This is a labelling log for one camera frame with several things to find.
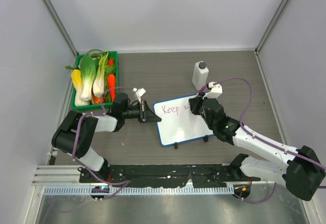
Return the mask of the white marker pink cap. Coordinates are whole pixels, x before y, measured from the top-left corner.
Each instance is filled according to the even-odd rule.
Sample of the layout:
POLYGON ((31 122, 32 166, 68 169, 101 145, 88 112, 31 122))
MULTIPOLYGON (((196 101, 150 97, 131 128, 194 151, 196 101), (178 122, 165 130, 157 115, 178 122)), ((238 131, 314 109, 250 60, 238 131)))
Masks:
POLYGON ((195 96, 194 98, 197 99, 197 100, 204 100, 205 95, 206 95, 205 90, 206 90, 206 86, 203 86, 203 87, 199 90, 199 92, 196 94, 196 96, 195 96))

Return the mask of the blue framed whiteboard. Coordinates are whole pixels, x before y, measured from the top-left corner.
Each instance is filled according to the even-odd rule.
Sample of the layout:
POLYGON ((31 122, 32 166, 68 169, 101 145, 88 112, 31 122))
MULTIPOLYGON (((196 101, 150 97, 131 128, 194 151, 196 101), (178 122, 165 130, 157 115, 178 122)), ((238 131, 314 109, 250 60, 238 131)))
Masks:
POLYGON ((157 102, 153 106, 154 113, 161 118, 157 123, 159 140, 162 146, 184 143, 205 136, 212 136, 204 120, 193 115, 188 100, 194 94, 157 102))

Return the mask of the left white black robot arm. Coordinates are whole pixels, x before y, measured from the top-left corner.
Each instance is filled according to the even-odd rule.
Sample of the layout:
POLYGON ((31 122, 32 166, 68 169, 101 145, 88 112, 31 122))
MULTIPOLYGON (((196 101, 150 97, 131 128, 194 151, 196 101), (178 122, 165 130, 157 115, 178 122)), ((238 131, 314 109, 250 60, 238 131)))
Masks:
POLYGON ((69 111, 54 133, 51 144, 88 168, 91 177, 96 182, 102 183, 108 180, 110 167, 108 161, 92 149, 93 136, 97 132, 119 131, 126 119, 137 119, 140 123, 161 121, 161 118, 149 108, 147 101, 130 103, 127 94, 119 93, 104 115, 95 116, 75 110, 69 111))

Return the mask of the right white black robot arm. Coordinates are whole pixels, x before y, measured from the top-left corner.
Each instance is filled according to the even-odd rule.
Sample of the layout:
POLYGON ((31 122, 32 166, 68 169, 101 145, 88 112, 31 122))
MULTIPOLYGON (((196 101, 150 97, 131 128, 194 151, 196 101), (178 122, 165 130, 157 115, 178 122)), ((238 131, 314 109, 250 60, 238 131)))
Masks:
POLYGON ((243 122, 227 116, 223 106, 214 98, 205 98, 204 93, 189 99, 189 105, 191 113, 201 116, 217 139, 263 157, 258 160, 239 154, 230 167, 234 180, 240 181, 246 176, 270 180, 284 185, 304 201, 310 201, 321 188, 325 166, 312 148, 299 149, 256 133, 243 122))

